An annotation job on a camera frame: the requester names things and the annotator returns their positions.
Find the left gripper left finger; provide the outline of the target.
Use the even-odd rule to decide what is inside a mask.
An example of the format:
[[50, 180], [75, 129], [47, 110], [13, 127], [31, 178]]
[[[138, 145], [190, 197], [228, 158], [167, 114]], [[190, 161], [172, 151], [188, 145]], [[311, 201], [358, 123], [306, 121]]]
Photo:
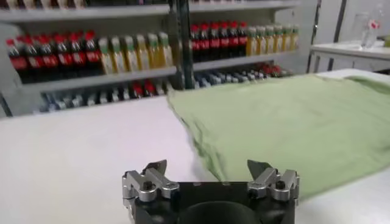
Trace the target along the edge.
[[180, 192], [180, 184], [165, 177], [167, 160], [149, 163], [141, 173], [126, 171], [122, 176], [122, 202], [127, 208], [138, 198], [141, 202], [152, 202], [160, 195], [173, 199]]

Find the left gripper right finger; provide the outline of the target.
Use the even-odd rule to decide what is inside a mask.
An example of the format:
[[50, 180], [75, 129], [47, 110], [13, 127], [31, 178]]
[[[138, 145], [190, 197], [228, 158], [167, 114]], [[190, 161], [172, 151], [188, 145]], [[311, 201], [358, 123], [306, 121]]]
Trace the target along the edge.
[[300, 177], [295, 170], [280, 173], [269, 163], [247, 160], [247, 166], [253, 178], [247, 183], [250, 198], [271, 197], [276, 201], [297, 201], [299, 198]]

